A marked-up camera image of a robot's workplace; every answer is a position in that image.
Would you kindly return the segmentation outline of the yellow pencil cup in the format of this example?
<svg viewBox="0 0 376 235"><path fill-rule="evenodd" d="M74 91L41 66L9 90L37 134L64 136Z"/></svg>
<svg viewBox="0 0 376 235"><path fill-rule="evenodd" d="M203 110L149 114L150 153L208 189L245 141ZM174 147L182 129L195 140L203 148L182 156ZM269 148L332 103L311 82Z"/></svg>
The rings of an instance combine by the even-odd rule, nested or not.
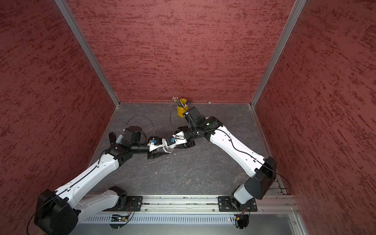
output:
<svg viewBox="0 0 376 235"><path fill-rule="evenodd" d="M183 104L185 104L185 102L186 102L186 99L180 99L180 101L183 103ZM180 108L180 107L177 107L177 115L179 116L179 117L184 117L184 113L187 111L189 109L189 104L188 104L188 106L186 106L186 107L184 107L184 108Z"/></svg>

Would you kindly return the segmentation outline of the aluminium mounting rail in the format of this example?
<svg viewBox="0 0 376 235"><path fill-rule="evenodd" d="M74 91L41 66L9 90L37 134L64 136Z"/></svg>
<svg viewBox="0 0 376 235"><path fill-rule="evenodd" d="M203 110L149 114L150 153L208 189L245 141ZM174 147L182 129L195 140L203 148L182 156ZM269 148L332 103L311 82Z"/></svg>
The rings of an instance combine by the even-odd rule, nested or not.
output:
<svg viewBox="0 0 376 235"><path fill-rule="evenodd" d="M183 195L183 194L142 194L135 209L125 209L125 212L143 214L215 214L234 213L243 211L252 214L300 214L300 210L292 195L266 195L262 200L253 199L247 206L235 210L230 200L224 200L221 195Z"/></svg>

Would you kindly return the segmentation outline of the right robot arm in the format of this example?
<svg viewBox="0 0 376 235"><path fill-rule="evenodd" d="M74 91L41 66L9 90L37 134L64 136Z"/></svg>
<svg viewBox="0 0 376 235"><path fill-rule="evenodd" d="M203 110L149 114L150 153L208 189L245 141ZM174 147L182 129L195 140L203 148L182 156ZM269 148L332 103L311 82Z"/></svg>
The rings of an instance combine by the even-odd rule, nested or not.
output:
<svg viewBox="0 0 376 235"><path fill-rule="evenodd" d="M251 199L263 199L276 179L276 160L254 152L239 141L220 120L214 116L204 117L195 107L184 112L183 116L190 125L183 131L188 142L205 138L232 157L249 176L234 191L232 197L235 202L243 205Z"/></svg>

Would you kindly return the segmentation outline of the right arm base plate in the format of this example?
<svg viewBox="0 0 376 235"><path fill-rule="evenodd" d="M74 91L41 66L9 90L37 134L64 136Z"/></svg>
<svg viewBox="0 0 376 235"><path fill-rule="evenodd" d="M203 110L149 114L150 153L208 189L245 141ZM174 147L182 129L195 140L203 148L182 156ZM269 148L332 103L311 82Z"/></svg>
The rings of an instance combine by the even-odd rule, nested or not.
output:
<svg viewBox="0 0 376 235"><path fill-rule="evenodd" d="M245 204L236 201L234 197L219 196L218 208L220 212L257 212L257 205L254 198L248 200Z"/></svg>

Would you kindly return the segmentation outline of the pencils bundle in cup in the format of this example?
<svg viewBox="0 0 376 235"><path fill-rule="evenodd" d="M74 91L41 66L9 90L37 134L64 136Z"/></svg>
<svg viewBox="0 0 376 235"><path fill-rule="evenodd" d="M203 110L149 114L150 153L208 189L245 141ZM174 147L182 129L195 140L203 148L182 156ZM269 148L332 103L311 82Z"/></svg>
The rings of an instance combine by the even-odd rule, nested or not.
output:
<svg viewBox="0 0 376 235"><path fill-rule="evenodd" d="M174 101L174 103L180 107L180 108L184 108L184 104L180 101L180 99L178 97L173 97L172 100Z"/></svg>

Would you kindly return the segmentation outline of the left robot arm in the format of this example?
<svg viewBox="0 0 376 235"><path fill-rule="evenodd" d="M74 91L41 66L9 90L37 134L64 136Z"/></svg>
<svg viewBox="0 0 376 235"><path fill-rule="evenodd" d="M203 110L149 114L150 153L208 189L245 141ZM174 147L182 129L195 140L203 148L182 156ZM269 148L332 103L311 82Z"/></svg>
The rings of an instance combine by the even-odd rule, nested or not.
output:
<svg viewBox="0 0 376 235"><path fill-rule="evenodd" d="M149 158L169 154L177 140L175 137L152 136L142 142L143 135L144 132L137 126L126 128L119 136L109 133L110 147L103 151L97 162L58 189L45 190L39 195L36 212L30 222L47 235L68 235L83 220L101 211L134 212L137 206L129 202L127 192L117 186L87 200L84 196L134 154L146 153Z"/></svg>

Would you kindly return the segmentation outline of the black stapler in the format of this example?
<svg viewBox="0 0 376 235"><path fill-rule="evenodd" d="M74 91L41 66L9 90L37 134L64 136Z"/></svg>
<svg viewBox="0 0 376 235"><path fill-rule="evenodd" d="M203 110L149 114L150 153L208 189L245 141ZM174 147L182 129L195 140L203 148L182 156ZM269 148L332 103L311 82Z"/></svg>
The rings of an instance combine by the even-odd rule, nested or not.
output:
<svg viewBox="0 0 376 235"><path fill-rule="evenodd" d="M111 146L116 144L116 135L113 132L109 133L109 141Z"/></svg>

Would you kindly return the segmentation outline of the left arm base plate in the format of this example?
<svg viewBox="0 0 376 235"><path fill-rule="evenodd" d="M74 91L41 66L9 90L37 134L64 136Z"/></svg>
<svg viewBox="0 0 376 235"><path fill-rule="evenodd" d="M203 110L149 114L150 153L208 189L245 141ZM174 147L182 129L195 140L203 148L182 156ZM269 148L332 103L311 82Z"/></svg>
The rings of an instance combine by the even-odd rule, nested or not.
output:
<svg viewBox="0 0 376 235"><path fill-rule="evenodd" d="M119 212L139 212L143 203L143 197L140 195L121 196L111 211Z"/></svg>

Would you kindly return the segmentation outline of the small clear bottle white label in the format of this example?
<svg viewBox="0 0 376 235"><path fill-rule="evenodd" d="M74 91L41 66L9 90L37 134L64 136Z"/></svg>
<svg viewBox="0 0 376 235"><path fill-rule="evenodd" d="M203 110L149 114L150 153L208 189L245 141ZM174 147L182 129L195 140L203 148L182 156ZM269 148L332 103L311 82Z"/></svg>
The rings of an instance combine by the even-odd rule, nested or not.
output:
<svg viewBox="0 0 376 235"><path fill-rule="evenodd" d="M167 143L164 143L161 147L160 147L160 151L162 152L162 153L165 153L165 154L170 154L170 153L172 153L173 152L173 148L171 148L171 147L169 147L168 145L167 145Z"/></svg>

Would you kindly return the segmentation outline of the grey small stapler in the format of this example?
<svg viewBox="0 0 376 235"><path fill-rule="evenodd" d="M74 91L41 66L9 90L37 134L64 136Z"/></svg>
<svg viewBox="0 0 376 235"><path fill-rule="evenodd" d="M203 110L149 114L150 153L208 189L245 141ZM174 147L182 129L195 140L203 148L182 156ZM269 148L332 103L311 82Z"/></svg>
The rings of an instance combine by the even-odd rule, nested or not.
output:
<svg viewBox="0 0 376 235"><path fill-rule="evenodd" d="M121 145L123 142L123 138L124 138L123 135L119 135L118 138L116 139L116 144Z"/></svg>

